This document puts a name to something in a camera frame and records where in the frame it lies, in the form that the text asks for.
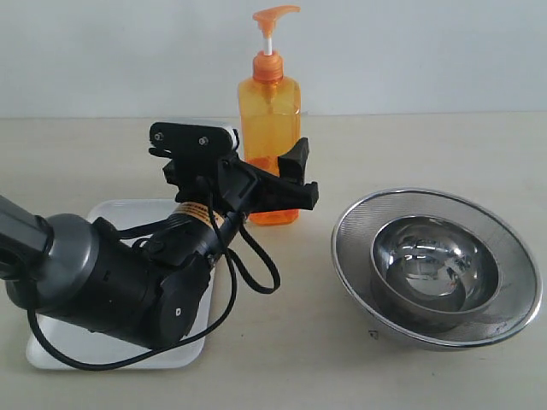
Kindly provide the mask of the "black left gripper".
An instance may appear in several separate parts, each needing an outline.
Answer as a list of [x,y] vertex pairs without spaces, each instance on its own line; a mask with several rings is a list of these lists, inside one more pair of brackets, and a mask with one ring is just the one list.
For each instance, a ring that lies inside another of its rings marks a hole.
[[312,210],[319,200],[319,185],[304,183],[309,140],[299,138],[278,157],[279,176],[261,170],[237,155],[206,162],[164,156],[166,182],[178,189],[174,200],[213,203],[220,212],[251,214],[289,209]]

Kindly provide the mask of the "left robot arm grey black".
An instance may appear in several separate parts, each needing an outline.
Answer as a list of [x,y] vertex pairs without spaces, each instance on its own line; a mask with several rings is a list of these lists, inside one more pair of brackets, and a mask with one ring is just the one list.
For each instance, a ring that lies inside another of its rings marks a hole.
[[119,229],[101,217],[43,217],[1,201],[1,278],[33,330],[43,315],[159,351],[183,344],[219,259],[269,292],[230,242],[246,235],[250,214],[314,207],[318,185],[303,180],[308,140],[279,157],[278,174],[241,160],[230,138],[157,132],[150,141],[178,190],[161,220]]

